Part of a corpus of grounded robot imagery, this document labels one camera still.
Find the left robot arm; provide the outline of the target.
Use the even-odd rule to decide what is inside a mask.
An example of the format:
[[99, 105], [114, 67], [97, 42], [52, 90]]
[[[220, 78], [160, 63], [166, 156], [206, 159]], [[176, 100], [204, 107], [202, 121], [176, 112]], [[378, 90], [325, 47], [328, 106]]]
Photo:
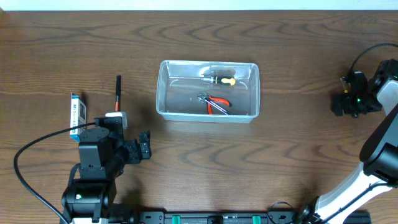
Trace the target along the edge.
[[125, 140], [122, 119], [95, 118], [94, 128], [78, 135], [80, 163], [71, 170], [62, 195], [63, 215], [69, 223], [139, 223], [138, 213], [114, 203], [116, 178], [126, 165], [150, 159], [150, 131]]

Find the blue white small box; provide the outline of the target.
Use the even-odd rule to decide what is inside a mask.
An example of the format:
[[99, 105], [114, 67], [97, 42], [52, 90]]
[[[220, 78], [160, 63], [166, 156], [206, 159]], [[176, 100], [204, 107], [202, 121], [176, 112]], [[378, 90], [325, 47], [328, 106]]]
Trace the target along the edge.
[[[78, 95], [71, 93], [70, 127], [74, 128], [83, 124], [86, 124], [86, 104]], [[80, 142], [79, 135], [85, 130], [86, 126], [74, 128], [70, 131], [70, 138], [76, 142]]]

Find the yellow black stubby screwdriver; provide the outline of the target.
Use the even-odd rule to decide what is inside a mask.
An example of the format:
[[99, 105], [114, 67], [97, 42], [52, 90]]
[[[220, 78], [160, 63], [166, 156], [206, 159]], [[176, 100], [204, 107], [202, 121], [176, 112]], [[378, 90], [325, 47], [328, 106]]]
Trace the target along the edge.
[[233, 77], [222, 77], [222, 76], [208, 76], [203, 77], [202, 80], [205, 83], [233, 86], [236, 84], [236, 80]]

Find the thin black yellow screwdriver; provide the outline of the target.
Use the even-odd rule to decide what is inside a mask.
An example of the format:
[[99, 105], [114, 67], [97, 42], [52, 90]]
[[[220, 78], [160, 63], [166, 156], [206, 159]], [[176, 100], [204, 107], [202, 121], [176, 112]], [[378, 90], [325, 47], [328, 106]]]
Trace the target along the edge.
[[345, 77], [340, 78], [343, 86], [343, 96], [341, 97], [341, 106], [344, 114], [350, 114], [353, 118], [358, 118], [359, 114], [356, 107], [356, 95], [351, 92], [350, 83], [346, 82]]

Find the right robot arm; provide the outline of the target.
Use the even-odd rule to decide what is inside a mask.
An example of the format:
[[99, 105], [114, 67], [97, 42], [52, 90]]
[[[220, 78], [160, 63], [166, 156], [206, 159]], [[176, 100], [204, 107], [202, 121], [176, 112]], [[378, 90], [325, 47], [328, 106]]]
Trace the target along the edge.
[[364, 143], [355, 170], [305, 206], [294, 223], [354, 223], [351, 215], [359, 207], [397, 187], [397, 61], [383, 60], [370, 80], [362, 72], [350, 72], [342, 81], [349, 91], [333, 97], [331, 109], [337, 116], [384, 111], [386, 117]]

